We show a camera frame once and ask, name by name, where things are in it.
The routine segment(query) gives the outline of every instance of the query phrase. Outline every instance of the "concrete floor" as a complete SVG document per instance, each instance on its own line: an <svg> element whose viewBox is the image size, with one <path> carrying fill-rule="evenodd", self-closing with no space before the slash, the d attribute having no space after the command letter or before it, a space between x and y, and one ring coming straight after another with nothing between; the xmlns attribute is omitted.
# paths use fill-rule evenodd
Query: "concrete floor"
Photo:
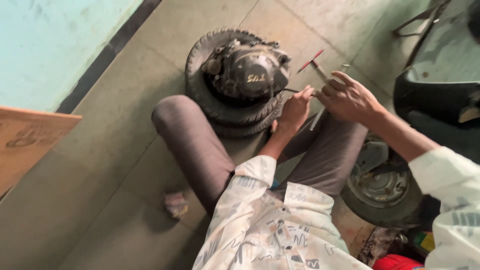
<svg viewBox="0 0 480 270"><path fill-rule="evenodd" d="M150 123L153 106L184 92L183 69L195 41L215 28L249 29L293 57L297 70L319 49L329 72L342 70L388 108L395 78L418 37L390 31L427 0L163 0L74 114L80 124L0 203L0 269L188 269L208 218L189 191L187 216L170 220L162 194L188 185ZM307 67L290 87L323 85ZM312 113L320 108L312 103ZM236 163L263 135L223 140ZM285 179L299 158L278 167ZM336 199L332 213L355 256L372 225Z"/></svg>

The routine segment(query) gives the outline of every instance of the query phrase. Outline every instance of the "white printed shirt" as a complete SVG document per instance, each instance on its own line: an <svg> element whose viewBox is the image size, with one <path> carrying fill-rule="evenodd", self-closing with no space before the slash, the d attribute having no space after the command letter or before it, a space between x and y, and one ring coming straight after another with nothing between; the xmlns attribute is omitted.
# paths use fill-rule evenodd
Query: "white printed shirt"
<svg viewBox="0 0 480 270"><path fill-rule="evenodd" d="M445 147L409 166L422 192L442 202L425 267L480 269L480 167ZM370 269L350 256L332 224L330 196L294 183L285 202L265 193L275 167L272 157L257 156L235 169L193 269Z"/></svg>

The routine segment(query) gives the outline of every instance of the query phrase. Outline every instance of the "black tire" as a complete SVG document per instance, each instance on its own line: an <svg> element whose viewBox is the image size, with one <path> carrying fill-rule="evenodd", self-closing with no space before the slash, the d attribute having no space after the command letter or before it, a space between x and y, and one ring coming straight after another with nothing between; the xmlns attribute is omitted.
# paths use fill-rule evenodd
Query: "black tire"
<svg viewBox="0 0 480 270"><path fill-rule="evenodd" d="M390 208L375 208L360 201L345 185L340 193L345 204L363 220L385 228L415 228L421 224L419 217L423 195L415 179L411 178L407 195Z"/></svg>
<svg viewBox="0 0 480 270"><path fill-rule="evenodd" d="M227 126L216 123L215 121L210 121L210 124L213 127L213 130L219 137L230 138L230 139L241 139L247 138L261 133L263 130L269 128L273 121L278 117L282 111L283 104L278 103L273 112L271 112L267 117L263 118L257 123L248 125L248 126Z"/></svg>
<svg viewBox="0 0 480 270"><path fill-rule="evenodd" d="M267 102L258 102L246 108L232 108L212 95L204 81L202 63L218 46L223 46L237 39L240 42L260 41L260 37L241 29L222 28L201 37L193 46L185 65L186 95L193 99L205 115L215 122L225 125L248 126L260 122L282 102L281 95L272 97Z"/></svg>

